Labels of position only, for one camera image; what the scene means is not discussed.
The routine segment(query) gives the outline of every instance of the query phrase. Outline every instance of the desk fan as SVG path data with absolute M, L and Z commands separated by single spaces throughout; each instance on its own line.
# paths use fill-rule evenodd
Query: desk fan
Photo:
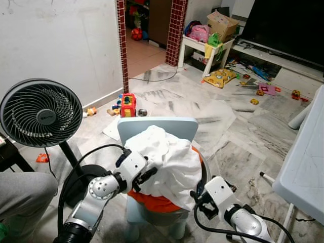
M 0 105 L 0 122 L 13 140 L 30 147 L 59 145 L 74 167 L 77 159 L 67 143 L 82 121 L 82 106 L 68 87 L 45 78 L 17 83 L 5 94 Z M 98 165 L 77 166 L 69 184 L 83 174 L 103 175 Z M 66 202 L 74 205 L 83 198 L 89 178 L 83 177 L 67 192 Z

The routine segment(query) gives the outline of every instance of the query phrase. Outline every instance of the fan grille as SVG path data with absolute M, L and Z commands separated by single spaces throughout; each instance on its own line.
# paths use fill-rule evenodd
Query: fan grille
M 82 106 L 66 86 L 48 79 L 28 79 L 7 92 L 0 106 L 0 121 L 19 143 L 54 146 L 78 130 Z

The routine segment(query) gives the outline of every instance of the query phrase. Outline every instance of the white cloth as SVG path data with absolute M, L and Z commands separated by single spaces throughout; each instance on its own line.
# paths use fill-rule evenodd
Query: white cloth
M 142 194 L 164 196 L 183 209 L 193 209 L 195 203 L 189 193 L 196 190 L 201 180 L 201 164 L 189 140 L 150 126 L 128 139 L 125 147 L 148 157 L 148 167 L 144 172 L 153 167 L 158 169 L 155 175 L 140 185 Z

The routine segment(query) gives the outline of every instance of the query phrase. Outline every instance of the pink bag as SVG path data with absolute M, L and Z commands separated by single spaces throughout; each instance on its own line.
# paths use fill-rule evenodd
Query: pink bag
M 189 35 L 196 41 L 206 43 L 209 35 L 209 27 L 207 25 L 195 25 Z

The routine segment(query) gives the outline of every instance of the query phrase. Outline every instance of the white plastic table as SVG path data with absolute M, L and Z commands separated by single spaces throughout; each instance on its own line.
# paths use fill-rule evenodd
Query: white plastic table
M 234 39 L 231 39 L 231 40 L 229 40 L 229 41 L 227 41 L 227 42 L 225 42 L 223 44 L 223 51 L 225 51 L 225 53 L 224 53 L 224 56 L 222 58 L 222 62 L 221 62 L 221 65 L 220 65 L 221 68 L 223 68 L 225 66 L 225 62 L 226 62 L 226 59 L 228 57 L 231 46 L 233 44 L 233 41 L 234 41 Z M 179 55 L 178 67 L 183 67 L 184 53 L 185 53 L 186 46 L 192 47 L 192 48 L 194 48 L 196 50 L 199 50 L 199 51 L 205 53 L 205 43 L 198 42 L 198 41 L 196 41 L 194 39 L 191 39 L 191 38 L 186 37 L 185 35 L 183 35 L 181 49 L 180 49 L 180 55 Z M 212 67 L 213 60 L 214 60 L 214 56 L 215 56 L 215 54 L 218 53 L 218 49 L 219 49 L 219 47 L 213 47 L 211 57 L 210 57 L 210 59 L 208 60 L 208 62 L 206 64 L 206 67 L 204 69 L 202 77 L 205 77 L 207 74 L 209 74 L 209 72 L 211 70 L 211 67 Z
M 305 110 L 305 119 L 272 188 L 324 225 L 324 85 Z

